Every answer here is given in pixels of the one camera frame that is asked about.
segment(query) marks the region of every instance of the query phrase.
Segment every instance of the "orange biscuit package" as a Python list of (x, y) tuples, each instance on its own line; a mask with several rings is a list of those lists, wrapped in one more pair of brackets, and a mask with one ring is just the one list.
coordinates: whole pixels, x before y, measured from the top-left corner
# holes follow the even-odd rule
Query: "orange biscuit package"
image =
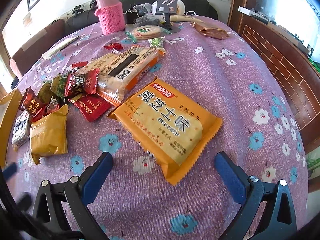
[(157, 77), (109, 117), (153, 154), (172, 185), (188, 173), (223, 122)]

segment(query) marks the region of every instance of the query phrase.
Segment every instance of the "white wall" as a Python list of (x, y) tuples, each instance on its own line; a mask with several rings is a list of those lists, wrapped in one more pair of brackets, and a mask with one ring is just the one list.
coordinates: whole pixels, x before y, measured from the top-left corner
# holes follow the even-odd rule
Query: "white wall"
[[(23, 0), (12, 14), (3, 31), (4, 41), (10, 56), (13, 56), (21, 45), (53, 20), (72, 10), (76, 5), (88, 1), (91, 0), (40, 0), (30, 11), (32, 23), (25, 28), (22, 19), (28, 14), (28, 5), (27, 0)], [(216, 4), (214, 3), (218, 13), (223, 15), (222, 20), (224, 22), (230, 8), (230, 5), (226, 5), (228, 5), (226, 2), (222, 3), (220, 0), (217, 0)]]

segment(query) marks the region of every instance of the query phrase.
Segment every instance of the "tablecloth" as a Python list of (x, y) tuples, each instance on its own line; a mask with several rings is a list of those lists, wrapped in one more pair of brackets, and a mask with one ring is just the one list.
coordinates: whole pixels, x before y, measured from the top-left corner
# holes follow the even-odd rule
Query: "tablecloth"
[[(190, 23), (176, 24), (181, 31), (165, 36), (165, 56), (129, 92), (136, 93), (157, 75), (223, 119), (222, 128), (185, 178), (170, 185), (160, 166), (117, 121), (104, 114), (87, 122), (69, 103), (68, 154), (41, 158), (35, 165), (28, 143), (17, 153), (9, 143), (6, 161), (16, 161), (20, 167), (9, 183), (12, 194), (17, 198), (25, 191), (35, 198), (42, 180), (65, 182), (108, 151), (114, 158), (113, 169), (88, 208), (111, 239), (218, 239), (239, 209), (213, 165), (216, 153), (225, 151), (247, 174), (273, 183), (285, 179), (297, 226), (302, 227), (308, 194), (306, 159), (284, 94), (262, 59), (237, 33), (219, 21), (202, 19), (224, 28), (230, 37), (204, 37)], [(37, 93), (43, 81), (67, 72), (74, 62), (103, 56), (109, 52), (105, 44), (132, 46), (124, 32), (104, 36), (99, 23), (67, 37), (75, 35), (80, 37), (49, 60), (41, 58), (24, 75), (18, 84), (22, 93), (29, 86)], [(78, 230), (66, 205), (65, 209), (71, 228)], [(248, 236), (261, 215), (260, 208)]]

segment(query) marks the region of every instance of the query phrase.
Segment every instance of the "yellow snack package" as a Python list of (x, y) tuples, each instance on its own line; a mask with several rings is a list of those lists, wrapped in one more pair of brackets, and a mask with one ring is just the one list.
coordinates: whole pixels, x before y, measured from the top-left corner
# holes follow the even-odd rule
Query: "yellow snack package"
[(35, 164), (41, 157), (68, 153), (66, 122), (68, 105), (64, 105), (31, 124), (30, 151)]
[(109, 117), (153, 154), (172, 185), (188, 173), (222, 126), (221, 118), (157, 77)]

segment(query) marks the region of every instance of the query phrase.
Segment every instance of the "silver screw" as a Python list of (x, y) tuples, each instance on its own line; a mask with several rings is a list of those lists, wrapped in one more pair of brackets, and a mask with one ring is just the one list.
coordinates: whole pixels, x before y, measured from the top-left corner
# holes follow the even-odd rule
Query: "silver screw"
[(279, 182), (282, 186), (287, 186), (287, 182), (284, 179), (281, 179)]
[(252, 182), (257, 182), (259, 179), (256, 176), (250, 176)]
[(42, 185), (43, 187), (47, 186), (48, 184), (49, 184), (49, 181), (47, 181), (47, 180), (44, 180), (44, 181), (42, 181), (42, 183), (41, 183), (41, 185)]
[(75, 183), (78, 181), (78, 179), (79, 178), (77, 176), (73, 176), (73, 177), (71, 177), (70, 182)]

